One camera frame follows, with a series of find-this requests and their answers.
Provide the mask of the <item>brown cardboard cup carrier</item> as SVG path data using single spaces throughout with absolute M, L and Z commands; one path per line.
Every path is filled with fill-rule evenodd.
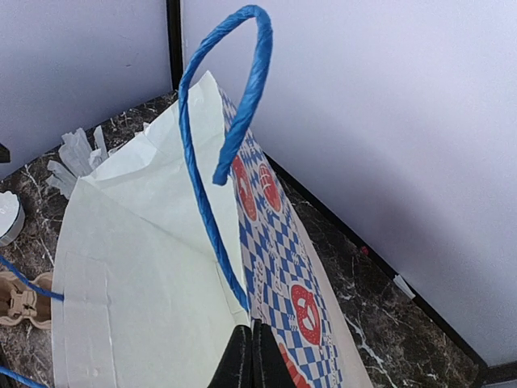
M 34 327 L 52 327 L 51 297 L 38 294 L 14 273 L 1 272 L 1 325 L 14 327 L 28 320 Z

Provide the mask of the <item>white fluted ceramic dish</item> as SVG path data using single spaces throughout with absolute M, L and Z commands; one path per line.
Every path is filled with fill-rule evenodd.
M 2 247 L 14 242 L 19 236 L 25 220 L 25 212 L 18 195 L 11 191 L 1 193 L 0 243 Z

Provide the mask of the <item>left black frame post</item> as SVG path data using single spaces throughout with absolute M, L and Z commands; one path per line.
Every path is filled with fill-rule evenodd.
M 166 0 L 166 18 L 170 76 L 173 90 L 176 91 L 183 76 L 183 37 L 180 0 Z

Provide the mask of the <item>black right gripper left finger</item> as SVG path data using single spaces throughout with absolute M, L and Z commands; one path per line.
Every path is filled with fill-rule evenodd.
M 237 325 L 210 381 L 210 388 L 251 388 L 253 386 L 252 332 Z

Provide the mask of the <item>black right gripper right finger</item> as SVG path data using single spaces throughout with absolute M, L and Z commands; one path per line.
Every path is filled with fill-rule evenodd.
M 259 319 L 255 319 L 252 326 L 252 365 L 253 387 L 293 387 L 293 380 L 271 327 Z

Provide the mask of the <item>blue checkered paper bag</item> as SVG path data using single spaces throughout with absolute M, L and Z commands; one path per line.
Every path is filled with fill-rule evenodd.
M 293 387 L 369 387 L 329 279 L 250 122 L 271 20 L 220 23 L 175 103 L 69 198 L 52 303 L 58 387 L 209 387 L 237 325 L 271 327 Z

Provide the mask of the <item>white wrapped straw right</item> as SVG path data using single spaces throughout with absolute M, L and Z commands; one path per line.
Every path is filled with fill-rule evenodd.
M 88 163 L 90 167 L 95 170 L 104 161 L 108 159 L 107 147 L 104 140 L 102 126 L 99 125 L 95 128 L 94 132 L 95 148 L 90 152 Z

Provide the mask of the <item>white wrapped straw upright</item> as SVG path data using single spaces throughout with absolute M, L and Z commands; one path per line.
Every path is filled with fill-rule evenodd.
M 61 161 L 76 177 L 89 175 L 93 168 L 89 163 L 93 151 L 83 128 L 62 136 L 63 145 L 58 150 Z

